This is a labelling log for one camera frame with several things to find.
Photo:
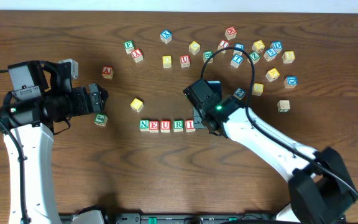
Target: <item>white backdrop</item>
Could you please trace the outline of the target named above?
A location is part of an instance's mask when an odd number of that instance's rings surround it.
[[[358,13],[358,0],[0,0],[0,9]]]

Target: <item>wooden table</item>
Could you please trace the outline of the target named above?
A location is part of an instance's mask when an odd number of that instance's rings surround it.
[[[72,128],[55,137],[59,212],[98,202],[110,210],[145,213],[277,212],[288,203],[286,182],[233,141],[206,131],[139,131],[140,119],[192,117],[182,91],[199,78],[202,51],[215,51],[229,26],[238,30],[230,43],[243,43],[249,52],[259,39],[266,46],[281,40],[284,50],[295,52],[291,64],[283,64],[282,52],[256,64],[256,82],[265,90],[252,97],[252,109],[299,142],[340,152],[358,189],[358,15],[0,11],[0,69],[26,60],[73,58],[80,64],[73,85],[99,83],[110,95],[105,128],[93,123],[92,114],[73,118]],[[160,40],[164,29],[173,32],[169,44]],[[129,39],[144,53],[140,63],[125,53],[123,42]],[[179,56],[189,54],[193,40],[201,52],[191,56],[190,68],[181,68]],[[172,68],[162,67],[163,55],[172,56]],[[250,82],[249,64],[236,69],[231,57],[231,51],[217,55],[204,75],[220,80],[229,95]],[[112,80],[101,76],[103,65],[114,67]],[[281,75],[269,83],[265,74],[273,67]],[[298,77],[295,89],[284,89],[288,75]],[[9,75],[0,74],[0,106],[11,89]],[[145,103],[140,113],[129,106],[135,97]],[[277,112],[279,100],[290,100],[289,113]],[[0,133],[0,223],[7,222],[9,199],[9,163]],[[358,221],[358,204],[346,214]]]

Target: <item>toy block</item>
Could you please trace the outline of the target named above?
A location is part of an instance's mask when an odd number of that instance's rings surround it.
[[[252,88],[252,94],[254,96],[260,96],[264,92],[264,85],[259,83],[254,83],[254,87]]]
[[[171,68],[172,67],[171,55],[162,56],[162,67],[163,68]]]
[[[283,62],[292,63],[295,60],[295,53],[293,51],[284,52]]]
[[[235,68],[238,68],[242,62],[243,58],[240,55],[234,55],[231,59],[231,65]]]
[[[228,40],[231,40],[233,38],[236,38],[237,30],[234,27],[229,27],[226,29],[226,32],[224,33],[224,35],[226,36],[226,38]]]
[[[223,48],[225,48],[225,47],[228,47],[228,46],[229,46],[229,42],[224,41],[224,40],[221,40],[221,42],[220,42],[219,45],[218,45],[218,50],[221,50],[221,49],[223,49]]]
[[[171,121],[161,121],[161,132],[162,133],[171,132]]]
[[[209,50],[209,51],[204,52],[204,54],[203,54],[204,63],[205,63],[205,61],[207,61],[207,59],[210,58],[210,56],[211,56],[212,54],[213,54],[212,50]],[[214,60],[214,58],[211,58],[211,60],[209,60],[208,63],[212,63],[213,60]]]
[[[127,54],[130,54],[131,52],[133,52],[135,50],[134,42],[131,40],[125,41],[124,47],[125,47],[125,51],[127,52]]]
[[[259,61],[260,59],[260,56],[257,52],[252,52],[249,57],[251,58],[252,60],[252,63],[254,63],[254,65]]]
[[[107,124],[107,116],[104,114],[97,114],[94,123],[99,126],[106,126]]]
[[[149,121],[149,132],[158,133],[158,121]]]
[[[140,131],[149,131],[149,120],[142,120],[139,123]]]
[[[276,68],[272,68],[266,73],[266,78],[269,82],[276,80],[280,76],[280,73]]]
[[[193,132],[196,131],[194,128],[194,120],[187,120],[186,123],[186,132]]]
[[[135,98],[131,103],[131,108],[139,113],[143,109],[143,102]]]
[[[281,41],[275,41],[271,44],[270,48],[276,51],[276,53],[280,53],[281,50],[283,50],[283,45],[281,44]]]
[[[199,43],[193,41],[190,45],[189,45],[189,51],[190,53],[192,53],[193,55],[196,55],[201,49],[201,46]]]
[[[162,33],[160,34],[160,38],[162,40],[162,42],[164,42],[165,44],[169,43],[172,40],[172,33],[169,32],[169,30],[164,30],[162,31]]]
[[[180,66],[186,68],[190,66],[190,55],[180,56]]]
[[[266,61],[269,62],[273,60],[276,56],[277,56],[276,51],[274,51],[273,49],[268,49],[265,52],[264,58],[266,59]]]
[[[239,100],[243,99],[243,97],[245,97],[245,95],[246,95],[246,92],[242,88],[238,88],[233,94],[233,96]]]
[[[111,66],[103,66],[102,69],[102,76],[103,78],[112,78],[114,71],[112,70]]]
[[[298,84],[296,77],[286,77],[284,80],[284,88],[295,88]]]
[[[280,100],[277,103],[278,112],[288,112],[290,110],[290,101],[289,100]]]
[[[238,49],[241,49],[241,50],[244,50],[244,44],[239,44],[239,43],[236,43],[235,45],[234,45],[234,47],[235,48],[238,48]],[[234,50],[233,51],[233,55],[235,55],[235,54],[238,54],[238,55],[242,55],[242,52],[241,51],[238,51],[238,50]]]
[[[252,50],[254,52],[262,53],[262,51],[264,51],[264,49],[265,49],[265,45],[261,40],[254,42],[254,44],[252,45]]]
[[[173,132],[182,132],[183,131],[183,121],[176,120],[173,122]]]
[[[140,49],[135,49],[133,52],[131,52],[131,54],[136,63],[143,60],[143,54]]]

